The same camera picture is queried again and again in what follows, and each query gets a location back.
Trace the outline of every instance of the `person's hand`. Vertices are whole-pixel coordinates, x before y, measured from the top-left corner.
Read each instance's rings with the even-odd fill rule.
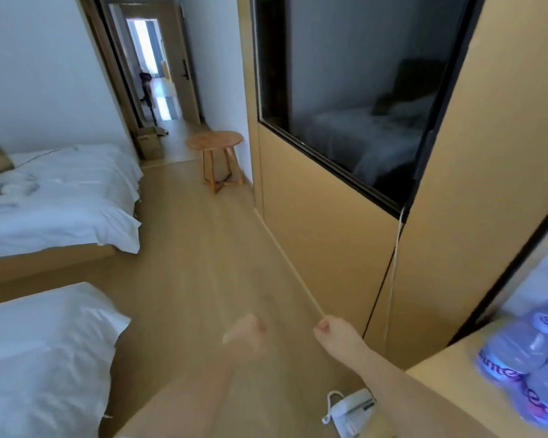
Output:
[[[368,348],[351,324],[336,316],[326,315],[313,331],[329,355],[351,370],[359,371]]]
[[[231,352],[235,364],[245,364],[266,354],[266,332],[263,320],[249,314],[236,321],[225,333],[223,344]]]

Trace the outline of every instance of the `blue curtain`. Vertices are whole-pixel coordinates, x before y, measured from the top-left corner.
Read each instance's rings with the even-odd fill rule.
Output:
[[[165,76],[165,73],[162,67],[161,44],[158,42],[158,37],[156,35],[156,28],[154,27],[154,21],[147,20],[146,28],[148,29],[150,44],[153,46],[154,60],[156,61],[156,67],[158,68],[158,74],[153,73],[152,75],[155,78],[163,78]]]

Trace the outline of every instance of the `bed frame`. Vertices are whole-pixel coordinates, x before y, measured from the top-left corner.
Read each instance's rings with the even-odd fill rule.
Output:
[[[0,257],[0,283],[114,255],[111,245],[81,244]]]

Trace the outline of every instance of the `desk surface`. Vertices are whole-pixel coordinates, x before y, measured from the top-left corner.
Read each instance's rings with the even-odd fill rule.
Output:
[[[548,438],[548,432],[523,421],[497,387],[473,367],[485,339],[498,328],[490,324],[414,366],[409,375],[458,405],[500,438]],[[375,415],[361,438],[392,438],[387,423]]]

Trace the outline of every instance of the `round wooden table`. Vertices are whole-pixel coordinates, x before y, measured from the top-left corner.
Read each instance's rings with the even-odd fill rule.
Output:
[[[201,167],[203,169],[203,180],[205,183],[211,184],[213,193],[219,192],[223,186],[242,186],[244,184],[244,176],[241,173],[240,165],[235,156],[234,146],[244,140],[243,136],[232,131],[209,131],[193,135],[186,141],[187,147],[194,151],[201,152]],[[223,151],[226,156],[228,175],[222,181],[215,180],[215,171],[213,167],[213,152]],[[209,179],[205,177],[206,161],[209,165]],[[233,175],[232,169],[235,171],[236,181],[230,181]]]

